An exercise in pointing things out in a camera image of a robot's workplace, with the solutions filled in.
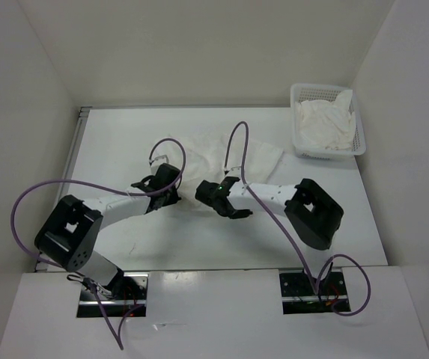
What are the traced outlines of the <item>white pleated skirt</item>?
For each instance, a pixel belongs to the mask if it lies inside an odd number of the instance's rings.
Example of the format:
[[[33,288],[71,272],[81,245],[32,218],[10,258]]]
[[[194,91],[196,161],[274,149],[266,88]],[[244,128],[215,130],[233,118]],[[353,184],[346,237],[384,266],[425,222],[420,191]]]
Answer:
[[[186,151],[186,167],[177,193],[181,201],[174,205],[181,212],[209,212],[210,208],[195,199],[195,190],[202,180],[220,182],[224,168],[241,165],[244,139],[235,135],[228,146],[229,135],[193,135],[178,141]],[[249,182],[266,183],[276,168],[283,149],[249,139],[245,172]]]

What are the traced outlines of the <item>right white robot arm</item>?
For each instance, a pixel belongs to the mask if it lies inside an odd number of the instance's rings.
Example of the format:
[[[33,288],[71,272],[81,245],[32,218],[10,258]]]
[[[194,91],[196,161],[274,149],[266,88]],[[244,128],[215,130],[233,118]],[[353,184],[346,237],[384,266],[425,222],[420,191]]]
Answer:
[[[319,251],[330,249],[344,215],[341,206],[312,179],[297,185],[245,185],[233,176],[221,183],[204,180],[195,199],[230,219],[267,211],[286,217],[301,241]]]

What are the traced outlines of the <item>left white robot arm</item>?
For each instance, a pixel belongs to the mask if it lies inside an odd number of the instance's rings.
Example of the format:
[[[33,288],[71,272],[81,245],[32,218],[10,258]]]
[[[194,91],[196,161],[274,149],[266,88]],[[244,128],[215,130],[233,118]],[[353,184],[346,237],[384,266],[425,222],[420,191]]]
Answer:
[[[161,164],[154,174],[131,185],[129,194],[80,200],[62,197],[35,237],[38,250],[68,272],[75,272],[97,286],[104,297],[120,297],[133,287],[124,271],[94,250],[99,232],[119,221],[176,204],[180,197],[172,186],[180,170]]]

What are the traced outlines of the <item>white skirts in basket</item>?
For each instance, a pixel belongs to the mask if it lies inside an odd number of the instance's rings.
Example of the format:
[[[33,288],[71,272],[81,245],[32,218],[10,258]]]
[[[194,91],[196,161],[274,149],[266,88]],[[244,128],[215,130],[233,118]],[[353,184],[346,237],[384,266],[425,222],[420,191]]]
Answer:
[[[352,90],[343,90],[332,102],[296,102],[300,142],[324,150],[352,150],[356,132],[356,114],[349,110],[352,98]]]

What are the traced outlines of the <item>white perforated plastic basket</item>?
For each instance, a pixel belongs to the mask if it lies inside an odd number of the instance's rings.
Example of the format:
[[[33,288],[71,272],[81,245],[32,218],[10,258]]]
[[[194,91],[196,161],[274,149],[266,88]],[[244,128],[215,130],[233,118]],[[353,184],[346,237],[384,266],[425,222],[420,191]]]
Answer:
[[[334,101],[337,95],[343,90],[351,90],[334,85],[318,85],[318,84],[294,84],[290,88],[290,108],[292,118],[292,142],[295,153],[300,157],[311,157],[319,159],[345,159],[351,156],[360,156],[365,153],[366,144],[365,136],[360,116],[360,110],[356,101],[356,95],[353,93],[353,98],[350,104],[350,112],[356,114],[356,132],[353,140],[352,150],[324,150],[315,147],[307,147],[300,142],[298,118],[295,113],[295,103],[305,100],[324,99]]]

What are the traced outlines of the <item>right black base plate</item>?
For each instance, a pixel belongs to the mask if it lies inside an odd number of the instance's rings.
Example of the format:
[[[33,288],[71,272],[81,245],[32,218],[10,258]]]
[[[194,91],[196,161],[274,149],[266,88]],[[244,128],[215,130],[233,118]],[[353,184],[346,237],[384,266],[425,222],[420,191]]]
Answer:
[[[280,271],[279,282],[283,314],[350,313],[344,276],[340,270],[328,274],[316,295],[303,271]]]

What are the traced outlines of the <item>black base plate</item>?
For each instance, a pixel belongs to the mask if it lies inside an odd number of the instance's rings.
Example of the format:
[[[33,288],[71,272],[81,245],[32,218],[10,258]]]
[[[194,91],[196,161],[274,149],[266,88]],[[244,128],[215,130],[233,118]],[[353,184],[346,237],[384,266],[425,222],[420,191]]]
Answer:
[[[110,292],[97,285],[97,296],[89,286],[82,284],[77,306],[77,318],[101,318],[100,299],[109,318],[120,319],[130,310],[128,317],[145,317],[149,274],[147,272],[127,272],[120,289]]]
[[[344,276],[340,270],[328,274],[316,295],[303,271],[280,271],[279,282],[283,314],[350,313]]]

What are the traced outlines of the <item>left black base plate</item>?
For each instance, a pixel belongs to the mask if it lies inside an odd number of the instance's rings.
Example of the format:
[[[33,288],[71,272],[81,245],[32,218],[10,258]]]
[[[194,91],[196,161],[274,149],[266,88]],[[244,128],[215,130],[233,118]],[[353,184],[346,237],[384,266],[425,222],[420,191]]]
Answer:
[[[109,318],[120,319],[130,310],[128,317],[145,317],[149,274],[147,272],[127,272],[120,289],[110,292],[97,285],[97,296],[89,286],[82,284],[77,306],[77,318],[101,318],[100,299]]]

